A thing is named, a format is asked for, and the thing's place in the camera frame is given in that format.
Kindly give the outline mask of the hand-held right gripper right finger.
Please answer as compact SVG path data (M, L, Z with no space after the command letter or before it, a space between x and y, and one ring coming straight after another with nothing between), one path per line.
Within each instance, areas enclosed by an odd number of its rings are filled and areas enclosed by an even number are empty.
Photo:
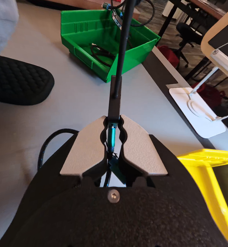
M148 132L125 115L120 115L119 170L125 185L131 187L137 177L166 176L166 170Z

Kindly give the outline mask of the person's left forearm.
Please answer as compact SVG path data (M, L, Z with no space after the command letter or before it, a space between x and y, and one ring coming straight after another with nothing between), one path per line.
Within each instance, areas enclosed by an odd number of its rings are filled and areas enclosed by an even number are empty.
M19 20L16 0L0 0L0 53L7 46Z

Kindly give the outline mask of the green plastic bin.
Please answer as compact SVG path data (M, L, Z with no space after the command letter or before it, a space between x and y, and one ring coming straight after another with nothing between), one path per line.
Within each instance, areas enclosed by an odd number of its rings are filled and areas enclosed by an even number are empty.
M110 82L116 75L121 29L108 10L61 11L61 41L69 52L90 68L101 80ZM144 62L160 36L146 26L130 27L122 74ZM100 63L91 52L92 44L98 45L114 55L114 60L99 56L111 65Z

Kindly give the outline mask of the grey multiport adapter hub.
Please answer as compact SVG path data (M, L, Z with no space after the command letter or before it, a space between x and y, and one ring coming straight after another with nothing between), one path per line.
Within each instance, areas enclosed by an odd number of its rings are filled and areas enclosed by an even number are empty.
M120 28L120 30L122 29L122 18L123 14L120 9L112 10L112 19L115 22L115 24Z

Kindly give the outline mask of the yellow plastic bin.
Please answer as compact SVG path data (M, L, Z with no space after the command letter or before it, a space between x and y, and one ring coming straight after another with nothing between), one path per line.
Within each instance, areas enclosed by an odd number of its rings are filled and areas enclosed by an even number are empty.
M228 206L213 170L228 165L228 151L200 149L177 158L193 177L211 217L228 241Z

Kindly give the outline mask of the red bag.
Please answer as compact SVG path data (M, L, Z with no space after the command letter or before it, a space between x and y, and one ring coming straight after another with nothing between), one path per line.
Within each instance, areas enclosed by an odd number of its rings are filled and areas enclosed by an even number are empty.
M222 99L226 96L224 91L218 91L216 88L205 83L197 89L197 93L211 109L220 106Z

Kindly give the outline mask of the red plastic bin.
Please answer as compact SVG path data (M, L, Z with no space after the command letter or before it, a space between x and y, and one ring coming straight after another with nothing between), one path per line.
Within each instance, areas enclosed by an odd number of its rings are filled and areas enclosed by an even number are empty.
M174 67L177 68L180 60L176 56L176 54L166 45L157 46L157 49L162 53L162 55L169 61L169 63Z

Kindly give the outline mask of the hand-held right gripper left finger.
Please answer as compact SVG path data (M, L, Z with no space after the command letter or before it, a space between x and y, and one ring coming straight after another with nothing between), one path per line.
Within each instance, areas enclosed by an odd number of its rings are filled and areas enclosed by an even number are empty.
M77 135L60 175L90 177L94 182L107 170L106 116L88 124Z

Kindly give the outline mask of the black office chair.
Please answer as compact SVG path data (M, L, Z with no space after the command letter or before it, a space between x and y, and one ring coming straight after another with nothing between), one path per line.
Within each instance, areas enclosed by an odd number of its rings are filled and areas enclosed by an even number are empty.
M186 62L185 68L187 68L189 62L187 61L186 57L183 55L182 49L186 46L186 44L190 44L191 47L194 47L193 43L200 45L203 36L194 32L194 30L186 23L178 23L176 25L176 30L179 33L177 34L177 36L179 36L182 39L182 41L179 44L179 49L175 50L174 53L178 57L178 59L182 58Z

